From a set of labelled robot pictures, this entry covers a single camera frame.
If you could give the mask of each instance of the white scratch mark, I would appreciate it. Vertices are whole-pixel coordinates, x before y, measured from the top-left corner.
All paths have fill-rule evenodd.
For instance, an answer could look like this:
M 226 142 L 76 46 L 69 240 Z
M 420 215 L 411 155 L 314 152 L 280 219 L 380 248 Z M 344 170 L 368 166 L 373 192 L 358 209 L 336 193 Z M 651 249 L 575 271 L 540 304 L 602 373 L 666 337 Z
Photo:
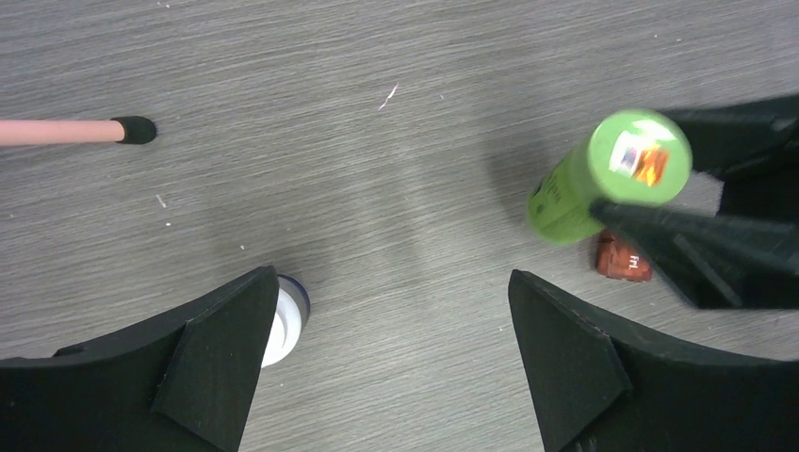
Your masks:
M 377 107 L 377 111 L 384 109 L 385 106 L 388 105 L 388 100 L 394 97 L 394 93 L 397 92 L 397 88 L 399 87 L 400 87 L 399 83 L 397 83 L 397 85 L 394 85 L 394 89 L 392 89 L 391 92 L 388 93 L 388 96 L 386 96 L 385 101 L 383 101 L 383 104 Z

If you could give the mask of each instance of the cylindrical object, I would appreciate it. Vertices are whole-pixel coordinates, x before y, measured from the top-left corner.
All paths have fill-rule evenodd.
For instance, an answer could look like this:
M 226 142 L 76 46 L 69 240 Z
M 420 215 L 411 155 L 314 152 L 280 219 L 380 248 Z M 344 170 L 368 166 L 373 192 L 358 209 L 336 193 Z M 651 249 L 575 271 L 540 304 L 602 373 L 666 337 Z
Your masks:
M 103 142 L 145 144 L 156 135 L 155 124 L 140 116 L 109 121 L 0 121 L 0 146 Z
M 654 111 L 620 111 L 530 194 L 528 223 L 554 243 L 582 240 L 603 229 L 588 211 L 591 202 L 664 204 L 688 182 L 691 167 L 691 146 L 676 124 Z
M 311 314 L 311 299 L 305 288 L 290 276 L 278 275 L 280 291 L 261 368 L 280 362 L 291 353 Z

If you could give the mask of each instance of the green cylinder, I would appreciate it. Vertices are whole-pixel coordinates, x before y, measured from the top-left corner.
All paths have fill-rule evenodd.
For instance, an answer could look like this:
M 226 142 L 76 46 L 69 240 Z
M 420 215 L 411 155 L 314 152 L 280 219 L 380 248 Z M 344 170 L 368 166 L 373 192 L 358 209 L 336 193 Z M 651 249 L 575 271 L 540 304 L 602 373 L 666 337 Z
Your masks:
M 549 173 L 528 198 L 528 223 L 568 244 L 604 228 L 588 208 L 604 198 L 662 205 L 688 182 L 691 146 L 668 118 L 648 110 L 614 113 Z

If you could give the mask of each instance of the pink rod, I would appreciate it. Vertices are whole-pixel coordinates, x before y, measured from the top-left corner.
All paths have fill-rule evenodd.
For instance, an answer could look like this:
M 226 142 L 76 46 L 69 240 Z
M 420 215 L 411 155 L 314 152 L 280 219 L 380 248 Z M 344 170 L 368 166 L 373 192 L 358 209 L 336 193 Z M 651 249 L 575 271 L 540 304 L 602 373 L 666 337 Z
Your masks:
M 117 142 L 125 138 L 116 121 L 0 121 L 0 146 Z

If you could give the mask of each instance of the white lid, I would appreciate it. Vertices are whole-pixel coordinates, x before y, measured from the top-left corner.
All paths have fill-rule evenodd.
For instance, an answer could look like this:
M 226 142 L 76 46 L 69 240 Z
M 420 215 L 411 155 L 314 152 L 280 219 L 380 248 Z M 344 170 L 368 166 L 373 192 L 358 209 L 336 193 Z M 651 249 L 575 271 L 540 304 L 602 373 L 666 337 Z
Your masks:
M 280 289 L 277 298 L 277 310 L 272 321 L 267 349 L 264 351 L 264 361 L 261 368 L 278 363 L 288 356 L 302 332 L 302 317 L 297 302 L 288 293 Z

